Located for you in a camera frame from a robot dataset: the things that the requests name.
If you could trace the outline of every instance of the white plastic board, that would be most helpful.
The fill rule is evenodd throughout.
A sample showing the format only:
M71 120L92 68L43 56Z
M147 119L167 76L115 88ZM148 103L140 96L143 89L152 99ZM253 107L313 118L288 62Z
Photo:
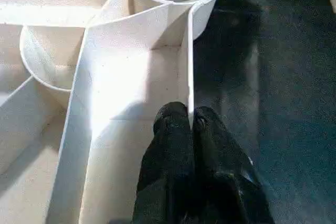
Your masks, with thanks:
M181 101L192 121L214 2L0 0L3 223L130 220L157 111Z

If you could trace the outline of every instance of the dark floor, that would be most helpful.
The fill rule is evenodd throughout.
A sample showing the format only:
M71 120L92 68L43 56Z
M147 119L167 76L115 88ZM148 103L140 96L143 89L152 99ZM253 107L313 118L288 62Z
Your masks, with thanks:
M336 223L336 19L329 0L218 0L195 102L254 160L276 223Z

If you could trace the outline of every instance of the grey floor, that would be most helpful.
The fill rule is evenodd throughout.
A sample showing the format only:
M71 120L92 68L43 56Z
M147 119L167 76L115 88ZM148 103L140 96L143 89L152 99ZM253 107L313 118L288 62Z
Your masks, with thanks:
M329 0L218 0L195 102L254 161L276 223L336 223L336 19Z

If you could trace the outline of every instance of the white floor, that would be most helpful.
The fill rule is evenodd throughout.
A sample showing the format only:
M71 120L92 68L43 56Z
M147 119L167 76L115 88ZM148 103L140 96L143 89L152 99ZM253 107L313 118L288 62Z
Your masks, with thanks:
M1 224L44 223L64 120L64 115L55 117L40 138L0 175Z

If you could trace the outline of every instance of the white cylinder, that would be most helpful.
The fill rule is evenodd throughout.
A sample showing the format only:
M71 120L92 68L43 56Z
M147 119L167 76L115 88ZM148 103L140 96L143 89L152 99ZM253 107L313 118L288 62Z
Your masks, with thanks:
M26 69L64 108L68 106L83 32L83 28L32 26L24 26L21 32L20 53Z

